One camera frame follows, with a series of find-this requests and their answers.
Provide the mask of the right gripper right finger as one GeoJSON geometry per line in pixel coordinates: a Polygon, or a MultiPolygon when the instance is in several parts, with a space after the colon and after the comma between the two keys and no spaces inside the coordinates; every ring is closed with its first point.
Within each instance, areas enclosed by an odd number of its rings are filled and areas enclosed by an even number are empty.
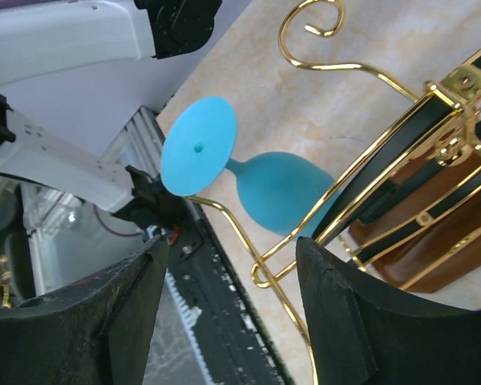
{"type": "Polygon", "coordinates": [[[309,237],[296,262],[320,384],[481,384],[481,310],[401,291],[309,237]]]}

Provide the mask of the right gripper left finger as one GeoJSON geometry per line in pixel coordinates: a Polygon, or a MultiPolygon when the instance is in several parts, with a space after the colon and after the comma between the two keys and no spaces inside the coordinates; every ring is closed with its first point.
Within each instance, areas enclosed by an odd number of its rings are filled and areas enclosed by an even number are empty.
{"type": "Polygon", "coordinates": [[[99,272],[0,309],[0,384],[141,384],[167,267],[157,236],[99,272]]]}

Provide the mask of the blue wine glass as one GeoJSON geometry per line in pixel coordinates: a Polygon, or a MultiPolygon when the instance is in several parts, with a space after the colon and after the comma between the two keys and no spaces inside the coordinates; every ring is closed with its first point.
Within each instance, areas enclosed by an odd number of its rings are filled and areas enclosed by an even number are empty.
{"type": "Polygon", "coordinates": [[[245,212],[262,228],[284,237],[333,185],[333,177],[288,152],[234,160],[236,134],[236,114],[227,100],[211,96],[191,104],[164,142],[160,160],[163,185],[175,196],[190,197],[229,170],[236,177],[245,212]]]}

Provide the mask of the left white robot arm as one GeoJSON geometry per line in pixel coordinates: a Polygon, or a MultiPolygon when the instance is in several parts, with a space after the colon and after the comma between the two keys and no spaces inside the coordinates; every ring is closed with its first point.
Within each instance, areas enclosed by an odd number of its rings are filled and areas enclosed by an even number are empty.
{"type": "Polygon", "coordinates": [[[198,51],[218,1],[0,1],[0,176],[81,198],[140,228],[185,213],[158,176],[91,151],[125,119],[140,59],[198,51]]]}

